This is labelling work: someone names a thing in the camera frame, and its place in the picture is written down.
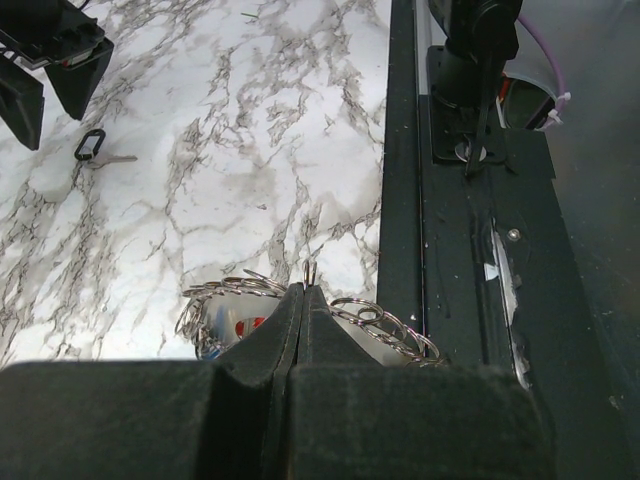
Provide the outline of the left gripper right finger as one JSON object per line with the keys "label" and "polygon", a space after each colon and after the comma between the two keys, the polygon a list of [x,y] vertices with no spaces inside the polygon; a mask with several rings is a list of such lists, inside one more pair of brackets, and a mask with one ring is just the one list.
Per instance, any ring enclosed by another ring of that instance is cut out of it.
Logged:
{"label": "left gripper right finger", "polygon": [[288,380],[293,479],[551,479],[529,394],[493,368],[385,367],[304,295]]}

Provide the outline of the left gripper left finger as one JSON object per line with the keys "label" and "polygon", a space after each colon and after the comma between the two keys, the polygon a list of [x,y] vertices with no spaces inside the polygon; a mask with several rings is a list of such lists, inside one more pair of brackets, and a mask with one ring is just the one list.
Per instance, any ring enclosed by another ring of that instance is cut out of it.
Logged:
{"label": "left gripper left finger", "polygon": [[303,288],[216,360],[15,364],[1,373],[5,479],[280,479]]}

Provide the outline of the key with black tag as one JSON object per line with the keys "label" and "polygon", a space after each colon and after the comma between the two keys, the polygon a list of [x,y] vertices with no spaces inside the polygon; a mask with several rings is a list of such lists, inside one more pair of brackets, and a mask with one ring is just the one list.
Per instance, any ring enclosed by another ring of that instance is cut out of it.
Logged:
{"label": "key with black tag", "polygon": [[106,132],[103,129],[92,129],[84,134],[74,151],[74,158],[90,169],[100,169],[109,164],[130,163],[138,160],[135,155],[115,155],[107,153],[103,148]]}

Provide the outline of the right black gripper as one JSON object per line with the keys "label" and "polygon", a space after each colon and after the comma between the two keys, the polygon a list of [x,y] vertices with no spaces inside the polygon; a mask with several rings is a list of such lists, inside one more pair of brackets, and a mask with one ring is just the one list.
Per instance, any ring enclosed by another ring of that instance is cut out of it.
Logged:
{"label": "right black gripper", "polygon": [[11,60],[46,67],[65,112],[81,120],[110,63],[113,43],[96,19],[69,1],[6,0],[1,53],[1,119],[22,145],[37,150],[44,88]]}

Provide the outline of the metal disc with keyrings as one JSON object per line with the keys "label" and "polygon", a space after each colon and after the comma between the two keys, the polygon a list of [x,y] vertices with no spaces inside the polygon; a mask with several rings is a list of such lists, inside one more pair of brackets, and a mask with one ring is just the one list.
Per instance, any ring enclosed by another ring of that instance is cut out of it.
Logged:
{"label": "metal disc with keyrings", "polygon": [[[192,285],[182,292],[187,304],[174,331],[194,346],[197,359],[203,346],[218,346],[226,352],[243,340],[236,336],[235,324],[251,317],[266,321],[286,290],[276,280],[249,269],[242,276]],[[423,368],[449,363],[431,339],[373,301],[342,297],[330,300],[328,311],[334,324],[383,365]]]}

